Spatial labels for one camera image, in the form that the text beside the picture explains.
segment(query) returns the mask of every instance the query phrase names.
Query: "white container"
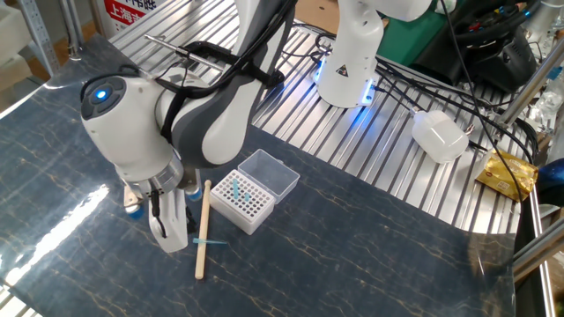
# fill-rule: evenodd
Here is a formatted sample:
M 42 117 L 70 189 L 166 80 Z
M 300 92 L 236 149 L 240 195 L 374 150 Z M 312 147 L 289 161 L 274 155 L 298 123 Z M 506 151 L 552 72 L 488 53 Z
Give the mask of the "white container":
M 0 5 L 0 66 L 32 40 L 21 11 Z
M 282 161 L 263 150 L 257 150 L 239 164 L 239 172 L 271 193 L 280 203 L 298 184 L 300 175 Z
M 413 120 L 413 138 L 439 164 L 452 162 L 468 147 L 468 136 L 442 111 L 419 111 Z
M 234 198 L 233 179 L 238 182 L 238 199 Z M 250 195 L 248 202 L 245 202 L 245 193 Z M 253 234 L 256 228 L 272 213 L 275 201 L 273 195 L 235 170 L 216 185 L 210 193 L 211 207 L 248 235 Z

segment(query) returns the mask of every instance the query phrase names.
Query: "metal frame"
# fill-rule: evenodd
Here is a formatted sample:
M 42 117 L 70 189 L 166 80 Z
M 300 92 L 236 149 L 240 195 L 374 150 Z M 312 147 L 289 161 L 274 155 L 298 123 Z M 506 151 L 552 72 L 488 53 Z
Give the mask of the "metal frame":
M 535 97 L 540 88 L 548 80 L 546 76 L 556 66 L 562 64 L 564 61 L 564 41 L 559 41 L 556 47 L 548 55 L 545 61 L 540 65 L 537 72 L 533 75 L 529 83 L 521 90 L 521 93 L 511 103 L 506 111 L 499 119 L 498 122 L 508 127 L 511 126 L 515 120 L 523 113 L 523 110 L 529 106 L 531 100 Z
M 18 0 L 18 4 L 32 35 L 33 43 L 29 45 L 30 49 L 35 53 L 49 75 L 53 76 L 61 66 L 56 58 L 53 44 L 51 44 L 37 4 L 35 0 Z
M 74 0 L 59 0 L 61 13 L 63 14 L 64 24 L 69 35 L 69 55 L 70 58 L 77 58 L 78 51 L 85 44 L 85 37 L 82 34 L 82 26 L 77 14 L 77 7 Z

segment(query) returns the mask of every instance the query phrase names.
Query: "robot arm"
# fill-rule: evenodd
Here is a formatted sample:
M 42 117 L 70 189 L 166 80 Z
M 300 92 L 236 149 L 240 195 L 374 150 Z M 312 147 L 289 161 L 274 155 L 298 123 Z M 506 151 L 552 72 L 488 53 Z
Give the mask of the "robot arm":
M 412 21 L 431 0 L 339 0 L 340 20 L 333 51 L 315 75 L 320 96 L 336 107 L 351 108 L 372 103 L 376 81 L 376 52 L 384 35 L 378 11 L 391 18 Z
M 240 35 L 234 54 L 244 56 L 272 21 L 283 23 L 251 56 L 252 63 L 272 74 L 293 23 L 295 0 L 235 0 Z M 172 84 L 206 89 L 209 85 L 185 69 L 171 69 Z M 186 194 L 200 194 L 199 168 L 228 163 L 241 150 L 249 118 L 264 89 L 244 72 L 201 99 L 165 90 L 155 80 L 105 77 L 85 87 L 82 121 L 102 155 L 137 197 L 150 200 L 149 224 L 166 252 L 188 245 Z M 161 135 L 171 107 L 170 137 Z

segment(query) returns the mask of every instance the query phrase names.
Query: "white plastic box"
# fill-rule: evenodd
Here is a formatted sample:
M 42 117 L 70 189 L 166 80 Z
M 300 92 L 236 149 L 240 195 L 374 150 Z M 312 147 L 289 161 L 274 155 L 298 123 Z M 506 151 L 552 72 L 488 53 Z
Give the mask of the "white plastic box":
M 258 150 L 239 164 L 239 172 L 268 191 L 280 203 L 298 184 L 300 175 L 269 153 Z
M 239 187 L 239 197 L 234 197 L 233 179 Z M 248 235 L 272 213 L 276 199 L 253 181 L 233 170 L 210 193 L 210 205 L 221 215 L 241 228 Z

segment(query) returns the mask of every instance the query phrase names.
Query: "gold foil bag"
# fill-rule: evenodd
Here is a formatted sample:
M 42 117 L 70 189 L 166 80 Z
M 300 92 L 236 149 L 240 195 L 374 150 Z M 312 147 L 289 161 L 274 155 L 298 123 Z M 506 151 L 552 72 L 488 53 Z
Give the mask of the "gold foil bag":
M 500 151 L 500 153 L 516 177 L 523 199 L 529 197 L 537 182 L 538 168 L 504 151 Z M 476 181 L 504 194 L 514 201 L 519 201 L 519 194 L 517 194 L 513 178 L 511 178 L 511 174 L 503 165 L 495 150 L 487 153 L 477 168 L 477 173 Z

